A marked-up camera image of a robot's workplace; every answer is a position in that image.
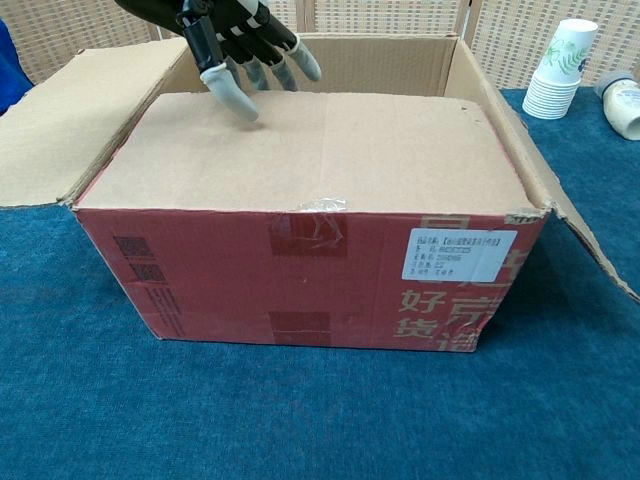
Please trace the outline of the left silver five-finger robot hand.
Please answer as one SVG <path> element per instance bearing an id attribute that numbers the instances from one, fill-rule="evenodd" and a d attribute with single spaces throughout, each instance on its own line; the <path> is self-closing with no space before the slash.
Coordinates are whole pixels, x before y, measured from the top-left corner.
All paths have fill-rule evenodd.
<path id="1" fill-rule="evenodd" d="M 238 67 L 258 91 L 269 88 L 264 67 L 284 90 L 297 90 L 289 59 L 307 79 L 321 79 L 321 67 L 301 37 L 272 15 L 263 1 L 121 0 L 117 5 L 183 37 L 202 83 L 217 101 L 244 120 L 255 121 L 259 113 L 241 88 Z"/>

